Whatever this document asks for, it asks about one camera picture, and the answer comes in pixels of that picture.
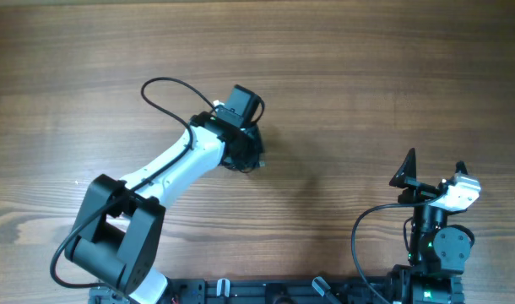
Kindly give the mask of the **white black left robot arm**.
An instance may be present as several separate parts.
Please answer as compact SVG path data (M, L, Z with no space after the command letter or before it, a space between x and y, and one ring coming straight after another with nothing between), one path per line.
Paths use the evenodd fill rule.
M236 85L228 100L193 116L183 135L143 168L90 183L57 257L96 277L91 303L175 303L171 282L154 269L165 212L218 166L248 173L260 165L263 99Z

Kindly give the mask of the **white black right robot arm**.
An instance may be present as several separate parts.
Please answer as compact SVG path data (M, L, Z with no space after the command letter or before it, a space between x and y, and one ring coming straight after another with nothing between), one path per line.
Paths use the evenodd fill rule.
M414 206L407 266L388 274L385 298L391 303L464 304L461 281L474 245L474 233L447 218L465 212L480 196L479 180L462 161L449 179L432 186L417 180L415 149L410 149L389 185L403 192L398 202Z

